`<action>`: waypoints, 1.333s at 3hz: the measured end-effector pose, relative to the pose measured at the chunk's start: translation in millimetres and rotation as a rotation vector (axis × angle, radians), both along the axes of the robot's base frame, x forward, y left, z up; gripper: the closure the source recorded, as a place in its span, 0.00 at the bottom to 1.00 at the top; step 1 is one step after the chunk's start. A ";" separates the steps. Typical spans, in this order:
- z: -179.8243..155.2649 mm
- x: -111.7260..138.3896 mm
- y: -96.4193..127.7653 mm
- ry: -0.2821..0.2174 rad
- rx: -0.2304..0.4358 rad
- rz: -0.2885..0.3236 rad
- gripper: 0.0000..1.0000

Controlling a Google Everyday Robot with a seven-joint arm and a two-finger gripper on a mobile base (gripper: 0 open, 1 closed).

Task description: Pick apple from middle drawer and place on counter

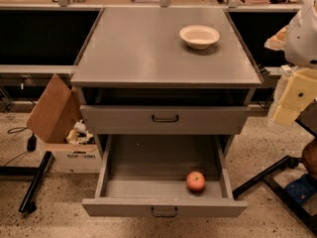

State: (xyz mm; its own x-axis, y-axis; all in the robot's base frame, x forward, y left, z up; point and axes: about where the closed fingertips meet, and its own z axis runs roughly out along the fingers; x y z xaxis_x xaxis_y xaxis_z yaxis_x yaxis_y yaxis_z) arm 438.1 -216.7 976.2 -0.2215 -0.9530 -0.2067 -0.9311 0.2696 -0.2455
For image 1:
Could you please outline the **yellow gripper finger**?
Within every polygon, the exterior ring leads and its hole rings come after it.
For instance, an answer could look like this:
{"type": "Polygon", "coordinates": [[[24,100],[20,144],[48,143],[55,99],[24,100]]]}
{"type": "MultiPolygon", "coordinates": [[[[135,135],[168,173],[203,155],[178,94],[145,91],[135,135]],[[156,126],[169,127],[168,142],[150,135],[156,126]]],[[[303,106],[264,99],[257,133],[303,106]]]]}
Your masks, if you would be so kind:
{"type": "Polygon", "coordinates": [[[303,111],[317,97],[317,70],[305,67],[288,78],[280,99],[283,108],[303,111]]]}
{"type": "Polygon", "coordinates": [[[271,120],[280,126],[290,126],[298,116],[297,110],[277,105],[271,113],[271,120]]]}

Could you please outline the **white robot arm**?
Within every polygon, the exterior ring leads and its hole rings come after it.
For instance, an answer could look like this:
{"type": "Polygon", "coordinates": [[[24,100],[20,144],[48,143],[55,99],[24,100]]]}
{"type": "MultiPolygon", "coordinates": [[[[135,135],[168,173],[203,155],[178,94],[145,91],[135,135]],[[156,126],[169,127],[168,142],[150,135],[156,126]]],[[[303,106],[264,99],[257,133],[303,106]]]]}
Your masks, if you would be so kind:
{"type": "Polygon", "coordinates": [[[306,0],[291,21],[264,46],[284,51],[287,62],[268,111],[268,126],[290,126],[317,97],[317,0],[306,0]]]}

